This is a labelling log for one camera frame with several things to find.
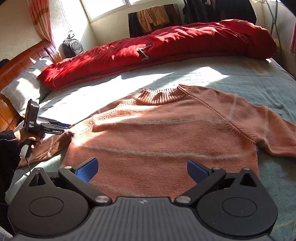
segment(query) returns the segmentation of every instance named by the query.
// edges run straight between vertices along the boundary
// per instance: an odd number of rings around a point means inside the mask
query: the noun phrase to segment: pink curtain
[[[50,25],[49,0],[28,0],[32,21],[41,39],[47,39],[54,46]]]
[[[293,30],[289,51],[290,51],[290,53],[292,53],[294,55],[296,54],[296,23],[295,23],[294,30]]]

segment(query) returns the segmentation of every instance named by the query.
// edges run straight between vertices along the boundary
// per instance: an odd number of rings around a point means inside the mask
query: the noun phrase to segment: yellow cloth
[[[170,22],[163,5],[137,11],[137,17],[144,33],[152,31],[151,23],[153,23],[154,26],[158,26]]]

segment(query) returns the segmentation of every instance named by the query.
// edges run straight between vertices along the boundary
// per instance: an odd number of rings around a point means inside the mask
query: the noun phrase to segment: window
[[[152,0],[81,0],[83,7],[92,22],[97,18],[114,10],[129,7],[130,5]]]

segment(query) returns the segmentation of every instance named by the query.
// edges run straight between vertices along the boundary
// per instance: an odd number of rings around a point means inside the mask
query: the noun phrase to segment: hand
[[[20,130],[16,131],[14,134],[20,143],[23,143],[26,139],[30,139],[32,141],[35,141],[34,145],[31,146],[32,151],[34,151],[37,148],[37,146],[41,144],[42,139],[45,137],[45,134],[44,134],[44,136],[40,139],[39,136],[36,136],[36,135],[26,131],[25,128],[21,128]]]

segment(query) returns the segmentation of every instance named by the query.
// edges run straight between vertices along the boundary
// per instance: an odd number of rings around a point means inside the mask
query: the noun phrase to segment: ribbed collar
[[[143,89],[133,95],[133,98],[148,105],[159,105],[178,101],[190,94],[192,86],[178,85],[174,89],[150,90]]]

